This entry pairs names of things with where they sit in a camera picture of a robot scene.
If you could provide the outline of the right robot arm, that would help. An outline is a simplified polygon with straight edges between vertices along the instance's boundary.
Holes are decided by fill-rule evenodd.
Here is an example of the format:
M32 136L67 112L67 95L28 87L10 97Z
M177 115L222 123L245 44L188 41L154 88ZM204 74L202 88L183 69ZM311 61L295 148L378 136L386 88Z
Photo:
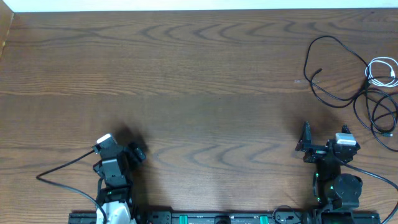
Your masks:
M360 145L347 125L324 146L312 143L308 122L303 124L295 148L304 153L303 161L313 163L313 194L318 207L303 213L302 223L354 223L353 209L359 207L363 181L360 177L341 172L341 166L353 160Z

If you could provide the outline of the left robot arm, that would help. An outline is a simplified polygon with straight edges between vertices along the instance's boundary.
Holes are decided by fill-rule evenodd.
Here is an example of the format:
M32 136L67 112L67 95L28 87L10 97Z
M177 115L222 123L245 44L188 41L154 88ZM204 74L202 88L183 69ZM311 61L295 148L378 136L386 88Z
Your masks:
M102 142L93 149L101 157L93 170L105 183L96 197L96 223L135 223L132 172L146 159L144 151L134 142L127 146Z

